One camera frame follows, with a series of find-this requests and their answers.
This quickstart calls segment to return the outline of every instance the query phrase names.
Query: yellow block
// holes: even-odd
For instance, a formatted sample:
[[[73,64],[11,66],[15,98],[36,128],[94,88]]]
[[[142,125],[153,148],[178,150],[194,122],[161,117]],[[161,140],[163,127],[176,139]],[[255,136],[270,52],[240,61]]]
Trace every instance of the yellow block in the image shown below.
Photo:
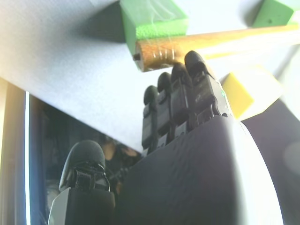
[[[262,113],[283,93],[280,83],[261,66],[231,72],[222,86],[238,120]]]

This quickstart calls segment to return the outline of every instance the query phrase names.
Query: green block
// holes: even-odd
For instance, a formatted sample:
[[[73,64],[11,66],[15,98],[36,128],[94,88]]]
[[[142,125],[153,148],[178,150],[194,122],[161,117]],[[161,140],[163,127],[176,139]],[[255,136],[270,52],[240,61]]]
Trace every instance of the green block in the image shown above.
[[[299,17],[299,0],[265,0],[252,26],[285,26],[298,23]]]
[[[187,15],[172,0],[121,0],[125,39],[132,54],[135,42],[185,35]]]

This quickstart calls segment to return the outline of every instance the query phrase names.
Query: wooden hammer handle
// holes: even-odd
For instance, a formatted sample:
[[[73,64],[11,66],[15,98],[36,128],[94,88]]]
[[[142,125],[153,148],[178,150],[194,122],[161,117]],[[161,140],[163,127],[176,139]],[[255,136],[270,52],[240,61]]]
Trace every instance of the wooden hammer handle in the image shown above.
[[[299,27],[287,25],[137,41],[134,59],[142,71],[150,71],[184,62],[184,56],[191,50],[206,59],[213,59],[255,49],[296,44],[300,44]]]

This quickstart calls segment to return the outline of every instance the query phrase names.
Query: robotic hand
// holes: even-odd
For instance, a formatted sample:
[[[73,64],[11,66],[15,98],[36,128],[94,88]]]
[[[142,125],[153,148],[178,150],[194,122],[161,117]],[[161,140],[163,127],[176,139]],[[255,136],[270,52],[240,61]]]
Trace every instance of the robotic hand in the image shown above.
[[[64,223],[59,224],[82,224],[66,221],[93,213],[98,214],[85,224],[283,224],[276,191],[253,138],[233,118],[219,81],[196,52],[189,52],[185,65],[176,64],[171,75],[163,73],[157,88],[146,90],[144,103],[144,158],[129,171],[116,207],[103,197],[108,191],[78,189],[74,182],[61,181],[66,190],[76,189],[81,200],[93,199],[95,190],[102,195],[95,199],[97,210],[95,201],[84,202],[81,212],[69,210],[67,201],[67,215],[63,213]],[[69,173],[63,172],[62,179],[78,179]]]

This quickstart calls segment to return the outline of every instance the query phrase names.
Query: white table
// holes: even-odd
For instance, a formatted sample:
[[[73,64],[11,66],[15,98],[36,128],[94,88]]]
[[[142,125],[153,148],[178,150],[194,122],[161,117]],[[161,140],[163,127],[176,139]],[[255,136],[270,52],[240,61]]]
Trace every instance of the white table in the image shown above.
[[[190,17],[188,34],[194,34],[244,29],[245,17],[255,17],[252,8],[260,1],[177,2]],[[141,73],[122,40],[114,0],[0,1],[0,76],[141,150],[144,90],[170,69]],[[292,51],[284,48],[253,60],[276,72]],[[210,65],[221,78],[241,63],[225,59]]]

